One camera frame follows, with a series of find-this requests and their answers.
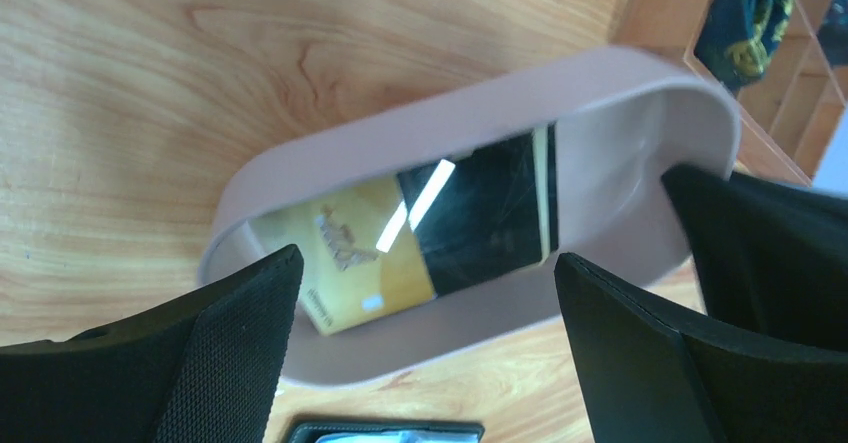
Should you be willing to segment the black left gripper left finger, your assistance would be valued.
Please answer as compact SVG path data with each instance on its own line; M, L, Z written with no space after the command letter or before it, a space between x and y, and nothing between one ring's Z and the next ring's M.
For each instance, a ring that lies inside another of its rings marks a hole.
M259 442L303 257L287 246L65 341L1 350L5 442Z

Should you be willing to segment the gold credit card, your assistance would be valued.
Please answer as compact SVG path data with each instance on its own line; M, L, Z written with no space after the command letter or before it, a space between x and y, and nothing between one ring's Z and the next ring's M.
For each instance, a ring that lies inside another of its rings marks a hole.
M434 285L392 176L370 179L250 223L267 251L299 248L299 303L332 335L433 300Z

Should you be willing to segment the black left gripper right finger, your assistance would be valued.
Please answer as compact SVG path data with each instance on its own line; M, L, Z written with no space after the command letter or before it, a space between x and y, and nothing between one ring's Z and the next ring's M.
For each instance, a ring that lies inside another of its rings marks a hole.
M721 322L567 253L555 284L599 442L843 442L847 356Z

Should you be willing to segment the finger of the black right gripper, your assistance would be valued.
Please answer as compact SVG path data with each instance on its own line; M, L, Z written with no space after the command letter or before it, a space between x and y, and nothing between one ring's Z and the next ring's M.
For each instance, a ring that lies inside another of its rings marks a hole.
M662 185L707 313L784 341L847 349L847 200L681 164Z

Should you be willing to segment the black VIP credit card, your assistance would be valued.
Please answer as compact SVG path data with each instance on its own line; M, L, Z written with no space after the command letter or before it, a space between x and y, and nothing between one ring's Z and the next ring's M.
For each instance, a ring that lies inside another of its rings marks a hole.
M553 125L450 158L413 233L436 296L543 263L559 244Z

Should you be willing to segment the black leather card holder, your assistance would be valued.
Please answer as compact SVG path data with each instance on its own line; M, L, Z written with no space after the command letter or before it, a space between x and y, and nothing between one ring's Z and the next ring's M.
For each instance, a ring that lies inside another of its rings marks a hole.
M306 419L283 442L481 442L484 434L473 422Z

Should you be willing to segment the wooden compartment organizer box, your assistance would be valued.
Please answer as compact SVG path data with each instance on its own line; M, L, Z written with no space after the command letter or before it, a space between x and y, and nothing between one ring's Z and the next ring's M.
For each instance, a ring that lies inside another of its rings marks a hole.
M627 0L615 42L718 81L694 54L712 1ZM845 110L847 74L832 69L817 38L830 2L794 0L789 26L764 77L729 91L742 121L737 159L755 174L810 184Z

